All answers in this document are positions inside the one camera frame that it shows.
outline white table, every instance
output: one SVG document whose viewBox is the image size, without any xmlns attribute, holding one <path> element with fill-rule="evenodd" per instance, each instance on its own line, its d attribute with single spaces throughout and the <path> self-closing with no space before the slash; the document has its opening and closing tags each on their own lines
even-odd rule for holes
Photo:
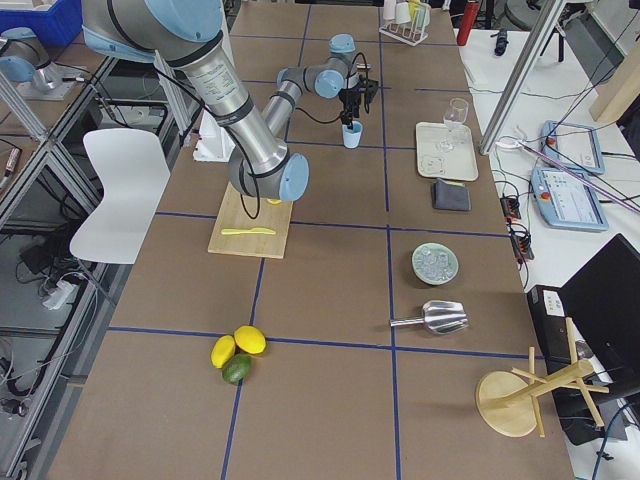
<svg viewBox="0 0 640 480">
<path fill-rule="evenodd" d="M 501 92 L 504 89 L 516 60 L 522 51 L 528 33 L 509 32 L 509 45 L 502 57 L 493 54 L 495 31 L 473 30 L 466 46 L 460 47 L 460 54 L 465 63 L 469 86 L 473 94 L 475 109 L 480 128 L 484 132 L 491 115 L 498 103 L 500 95 L 482 92 L 490 90 Z M 589 86 L 589 79 L 577 58 L 565 45 L 564 62 L 558 62 L 557 40 L 551 41 L 544 55 L 539 59 L 529 74 L 523 93 L 560 97 L 575 94 Z M 526 134 L 526 138 L 540 137 L 542 124 L 546 120 L 559 120 L 569 109 L 575 97 L 560 100 L 535 97 L 521 94 L 512 110 L 507 127 L 502 135 L 519 136 L 516 126 Z M 589 114 L 589 107 L 597 98 L 592 91 L 588 97 L 566 119 L 567 122 L 600 127 Z M 633 154 L 621 132 L 615 125 L 598 130 L 598 138 L 603 151 Z M 500 165 L 505 172 L 513 173 L 528 179 L 536 164 L 536 159 L 523 151 L 506 151 L 494 148 L 490 155 L 493 169 Z M 605 157 L 605 178 L 609 183 L 626 195 L 640 193 L 640 164 L 633 159 Z M 506 174 L 506 179 L 525 193 L 527 182 L 513 175 Z M 494 173 L 496 180 L 504 180 L 504 175 Z M 502 193 L 504 184 L 497 183 L 498 193 Z M 506 186 L 505 193 L 513 194 L 513 188 Z M 520 200 L 522 213 L 521 223 L 532 233 L 532 249 L 535 259 L 528 262 L 521 271 L 525 289 L 536 284 L 562 286 L 584 263 L 605 245 L 614 235 L 622 233 L 631 244 L 640 250 L 640 216 L 615 204 L 604 205 L 604 212 L 609 222 L 609 230 L 601 233 L 575 232 L 553 229 L 540 215 L 537 205 L 529 195 Z M 640 433 L 635 427 L 627 428 L 628 442 L 609 440 L 606 451 L 615 457 L 613 461 L 602 461 L 598 472 L 599 480 L 627 480 L 640 477 Z M 567 441 L 576 477 L 591 479 L 595 452 L 600 448 L 601 440 L 575 447 Z"/>
</svg>

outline stainless steel scoop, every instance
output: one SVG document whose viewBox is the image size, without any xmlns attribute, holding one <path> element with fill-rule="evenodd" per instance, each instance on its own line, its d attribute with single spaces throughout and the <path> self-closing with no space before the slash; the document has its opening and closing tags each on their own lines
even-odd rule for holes
<svg viewBox="0 0 640 480">
<path fill-rule="evenodd" d="M 425 327 L 436 335 L 444 335 L 468 327 L 469 319 L 459 302 L 430 300 L 422 306 L 422 317 L 391 320 L 390 325 L 399 327 L 420 323 L 424 323 Z"/>
</svg>

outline white tray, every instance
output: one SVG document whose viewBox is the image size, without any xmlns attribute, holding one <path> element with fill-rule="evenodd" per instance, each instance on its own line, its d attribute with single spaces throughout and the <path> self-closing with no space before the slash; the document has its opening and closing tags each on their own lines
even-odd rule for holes
<svg viewBox="0 0 640 480">
<path fill-rule="evenodd" d="M 442 152 L 438 143 L 447 135 L 442 123 L 420 122 L 416 125 L 418 173 L 423 177 L 472 182 L 478 178 L 471 130 L 462 125 L 453 133 L 455 148 Z"/>
</svg>

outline white chair leg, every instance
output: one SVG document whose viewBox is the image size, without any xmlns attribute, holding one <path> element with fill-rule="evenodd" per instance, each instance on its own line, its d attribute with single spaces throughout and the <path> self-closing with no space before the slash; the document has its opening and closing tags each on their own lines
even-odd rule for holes
<svg viewBox="0 0 640 480">
<path fill-rule="evenodd" d="M 82 270 L 82 274 L 85 276 L 87 281 L 91 283 L 95 288 L 97 288 L 100 291 L 100 293 L 104 295 L 104 298 L 111 305 L 115 307 L 117 303 L 113 298 L 111 298 L 111 296 L 109 295 L 109 292 L 107 292 L 107 290 L 100 284 L 100 282 L 93 275 L 93 273 L 87 267 L 84 266 L 84 263 L 82 263 L 82 260 L 80 260 L 79 258 L 76 258 L 76 260 L 78 260 L 78 266 L 80 267 L 80 270 Z"/>
</svg>

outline blue joint cap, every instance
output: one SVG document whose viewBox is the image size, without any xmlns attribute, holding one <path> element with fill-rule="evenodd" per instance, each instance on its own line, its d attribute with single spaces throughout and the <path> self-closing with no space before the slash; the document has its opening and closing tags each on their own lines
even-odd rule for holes
<svg viewBox="0 0 640 480">
<path fill-rule="evenodd" d="M 38 38 L 33 30 L 27 27 L 16 27 L 10 28 L 9 30 L 5 30 L 1 34 L 3 37 L 8 38 L 9 40 L 22 40 L 25 38 Z"/>
<path fill-rule="evenodd" d="M 86 43 L 87 47 L 91 50 L 95 50 L 98 53 L 138 63 L 153 63 L 155 60 L 155 54 L 153 52 L 145 52 L 124 43 L 116 42 L 115 40 L 95 33 L 85 26 L 83 26 L 82 29 L 84 30 L 84 43 Z"/>
<path fill-rule="evenodd" d="M 288 68 L 283 68 L 278 72 L 278 78 L 276 79 L 276 84 L 278 86 L 282 85 L 282 80 L 284 79 L 284 76 L 287 74 L 288 70 Z"/>
<path fill-rule="evenodd" d="M 280 178 L 280 200 L 293 202 L 298 200 L 309 183 L 309 162 L 307 158 L 294 153 L 284 167 Z"/>
<path fill-rule="evenodd" d="M 356 43 L 348 33 L 340 33 L 329 40 L 331 53 L 351 53 L 356 50 Z"/>
<path fill-rule="evenodd" d="M 337 70 L 325 70 L 316 77 L 316 93 L 323 98 L 334 98 L 344 87 L 344 77 Z"/>
<path fill-rule="evenodd" d="M 151 14 L 177 37 L 206 43 L 222 27 L 221 2 L 211 0 L 144 0 Z"/>
<path fill-rule="evenodd" d="M 0 71 L 12 82 L 30 82 L 36 69 L 26 60 L 15 57 L 0 58 Z"/>
</svg>

